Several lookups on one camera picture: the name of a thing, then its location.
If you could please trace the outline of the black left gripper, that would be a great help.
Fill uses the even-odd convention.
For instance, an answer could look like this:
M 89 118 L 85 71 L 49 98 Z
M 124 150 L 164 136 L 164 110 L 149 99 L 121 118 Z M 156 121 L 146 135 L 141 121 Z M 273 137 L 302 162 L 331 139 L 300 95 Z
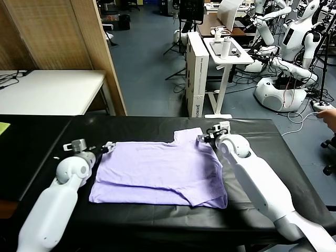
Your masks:
M 108 141 L 104 146 L 91 146 L 89 147 L 89 152 L 92 152 L 95 157 L 100 158 L 105 153 L 111 153 L 115 149 L 113 142 Z

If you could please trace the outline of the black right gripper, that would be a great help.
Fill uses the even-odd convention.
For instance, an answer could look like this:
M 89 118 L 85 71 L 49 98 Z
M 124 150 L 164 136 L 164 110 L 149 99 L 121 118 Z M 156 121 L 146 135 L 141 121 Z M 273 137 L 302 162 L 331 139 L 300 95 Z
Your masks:
M 219 136 L 218 132 L 215 132 L 215 128 L 209 128 L 206 130 L 207 135 L 206 136 L 198 136 L 197 137 L 197 141 L 199 143 L 210 143 L 210 144 L 214 144 L 216 139 Z

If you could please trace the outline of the person's bare hand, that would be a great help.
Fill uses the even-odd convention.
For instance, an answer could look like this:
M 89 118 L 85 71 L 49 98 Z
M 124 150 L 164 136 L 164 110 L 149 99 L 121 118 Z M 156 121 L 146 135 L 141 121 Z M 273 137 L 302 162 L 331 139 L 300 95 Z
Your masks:
M 322 119 L 333 132 L 336 131 L 336 109 L 320 111 L 317 113 L 317 118 Z

